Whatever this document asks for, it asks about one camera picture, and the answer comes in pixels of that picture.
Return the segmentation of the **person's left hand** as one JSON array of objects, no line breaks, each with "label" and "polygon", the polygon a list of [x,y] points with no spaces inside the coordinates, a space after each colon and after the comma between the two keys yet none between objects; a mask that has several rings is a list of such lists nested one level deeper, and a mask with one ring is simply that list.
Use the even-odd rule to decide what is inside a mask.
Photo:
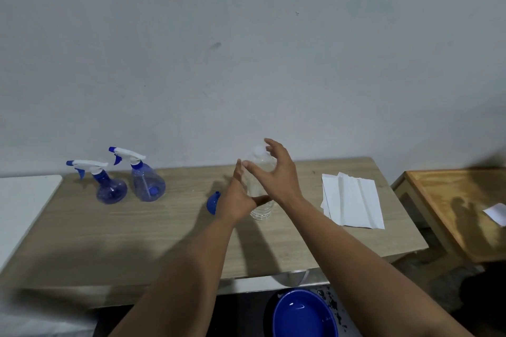
[{"label": "person's left hand", "polygon": [[232,178],[217,204],[216,221],[231,229],[256,208],[242,183],[244,169],[242,160],[237,159]]}]

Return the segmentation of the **person's right hand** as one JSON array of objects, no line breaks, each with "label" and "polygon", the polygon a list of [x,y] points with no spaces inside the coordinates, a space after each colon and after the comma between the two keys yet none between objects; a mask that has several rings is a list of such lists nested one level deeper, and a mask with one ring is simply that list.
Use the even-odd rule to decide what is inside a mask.
[{"label": "person's right hand", "polygon": [[276,160],[276,168],[273,170],[267,188],[264,188],[271,199],[278,203],[284,210],[303,201],[296,166],[287,149],[273,139],[265,138],[266,150]]}]

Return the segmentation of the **clear plastic bottle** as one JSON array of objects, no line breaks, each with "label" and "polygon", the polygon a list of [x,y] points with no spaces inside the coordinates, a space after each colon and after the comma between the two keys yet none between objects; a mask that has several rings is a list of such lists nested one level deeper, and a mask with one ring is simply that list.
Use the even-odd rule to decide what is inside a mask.
[{"label": "clear plastic bottle", "polygon": [[[276,168],[277,160],[269,154],[269,156],[266,156],[265,158],[255,158],[253,153],[250,158],[250,161],[255,163],[256,165],[260,166],[264,170],[273,171]],[[256,178],[251,175],[248,171],[244,172],[244,183],[247,187],[247,193],[251,197],[260,196],[260,195],[267,195],[266,191],[262,187],[262,185],[256,180]],[[250,215],[253,217],[253,219],[257,221],[266,220],[275,205],[275,201],[272,200],[270,205],[264,205],[255,208]]]}]

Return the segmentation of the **person's right forearm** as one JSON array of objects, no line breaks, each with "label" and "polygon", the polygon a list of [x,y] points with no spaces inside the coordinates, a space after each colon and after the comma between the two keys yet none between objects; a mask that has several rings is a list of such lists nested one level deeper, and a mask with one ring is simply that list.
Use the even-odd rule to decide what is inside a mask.
[{"label": "person's right forearm", "polygon": [[280,206],[363,337],[473,337],[420,287],[303,197]]}]

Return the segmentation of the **person's left forearm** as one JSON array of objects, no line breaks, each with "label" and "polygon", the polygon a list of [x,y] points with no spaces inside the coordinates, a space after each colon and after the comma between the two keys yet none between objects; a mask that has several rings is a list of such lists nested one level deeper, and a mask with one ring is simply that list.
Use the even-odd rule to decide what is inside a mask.
[{"label": "person's left forearm", "polygon": [[217,214],[169,261],[109,337],[205,337],[232,231],[241,215]]}]

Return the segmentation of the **blue funnel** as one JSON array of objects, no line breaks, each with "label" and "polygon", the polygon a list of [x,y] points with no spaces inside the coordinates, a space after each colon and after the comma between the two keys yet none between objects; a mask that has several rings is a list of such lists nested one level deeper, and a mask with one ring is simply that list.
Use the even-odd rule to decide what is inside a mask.
[{"label": "blue funnel", "polygon": [[216,215],[218,200],[220,199],[221,193],[215,191],[212,193],[206,201],[206,209],[211,215]]}]

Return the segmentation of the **white paper towel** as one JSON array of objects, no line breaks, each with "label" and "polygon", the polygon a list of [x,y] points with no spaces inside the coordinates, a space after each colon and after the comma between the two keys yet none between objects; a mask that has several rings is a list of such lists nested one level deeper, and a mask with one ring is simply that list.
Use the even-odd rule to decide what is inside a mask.
[{"label": "white paper towel", "polygon": [[374,180],[351,177],[342,172],[323,174],[322,191],[320,207],[337,225],[385,229]]}]

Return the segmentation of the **light blue spray bottle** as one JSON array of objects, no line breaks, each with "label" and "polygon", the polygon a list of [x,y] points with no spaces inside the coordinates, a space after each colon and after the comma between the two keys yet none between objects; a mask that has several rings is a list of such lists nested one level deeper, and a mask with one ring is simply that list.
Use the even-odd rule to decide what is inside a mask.
[{"label": "light blue spray bottle", "polygon": [[120,147],[109,147],[108,150],[115,155],[114,165],[128,159],[134,194],[139,200],[152,202],[164,195],[166,183],[154,169],[145,163],[146,156]]}]

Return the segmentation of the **blue bowl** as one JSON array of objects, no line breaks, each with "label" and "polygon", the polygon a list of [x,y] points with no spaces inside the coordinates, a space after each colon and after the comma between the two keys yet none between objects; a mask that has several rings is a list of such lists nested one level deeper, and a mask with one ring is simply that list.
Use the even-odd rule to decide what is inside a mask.
[{"label": "blue bowl", "polygon": [[317,294],[292,289],[277,301],[271,322],[272,337],[338,337],[329,306]]}]

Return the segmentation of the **white cloth with black spots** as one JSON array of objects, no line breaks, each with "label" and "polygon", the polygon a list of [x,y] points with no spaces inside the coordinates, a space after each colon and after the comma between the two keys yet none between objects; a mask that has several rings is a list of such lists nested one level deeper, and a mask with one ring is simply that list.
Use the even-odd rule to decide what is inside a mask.
[{"label": "white cloth with black spots", "polygon": [[319,296],[332,312],[338,337],[363,337],[332,286],[314,285],[309,290]]}]

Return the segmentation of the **dark blue round spray bottle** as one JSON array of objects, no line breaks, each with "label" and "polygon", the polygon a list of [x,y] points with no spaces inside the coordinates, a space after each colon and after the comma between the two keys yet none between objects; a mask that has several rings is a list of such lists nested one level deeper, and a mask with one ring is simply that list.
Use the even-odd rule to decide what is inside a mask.
[{"label": "dark blue round spray bottle", "polygon": [[107,162],[91,160],[69,160],[66,165],[74,168],[79,174],[80,180],[85,175],[91,174],[93,180],[98,184],[96,198],[103,204],[112,205],[123,200],[128,192],[128,186],[121,179],[113,179],[105,171]]}]

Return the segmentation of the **wooden side table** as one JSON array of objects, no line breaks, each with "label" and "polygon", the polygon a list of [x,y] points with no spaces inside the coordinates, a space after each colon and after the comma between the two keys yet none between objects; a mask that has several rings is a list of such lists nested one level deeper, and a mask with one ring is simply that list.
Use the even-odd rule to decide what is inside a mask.
[{"label": "wooden side table", "polygon": [[506,167],[406,171],[391,187],[398,199],[411,199],[449,255],[506,261],[506,226],[484,213],[506,205]]}]

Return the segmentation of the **white paper slip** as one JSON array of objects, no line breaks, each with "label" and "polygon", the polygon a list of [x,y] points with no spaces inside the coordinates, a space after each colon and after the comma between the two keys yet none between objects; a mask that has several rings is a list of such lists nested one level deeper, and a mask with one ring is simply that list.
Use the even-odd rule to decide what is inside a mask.
[{"label": "white paper slip", "polygon": [[503,203],[497,203],[483,212],[493,220],[497,225],[506,227],[506,205]]}]

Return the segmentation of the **white table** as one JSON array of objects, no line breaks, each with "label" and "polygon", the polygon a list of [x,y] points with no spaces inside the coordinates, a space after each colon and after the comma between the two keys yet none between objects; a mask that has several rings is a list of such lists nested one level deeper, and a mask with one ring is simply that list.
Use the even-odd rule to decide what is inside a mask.
[{"label": "white table", "polygon": [[0,273],[62,181],[61,175],[0,178]]}]

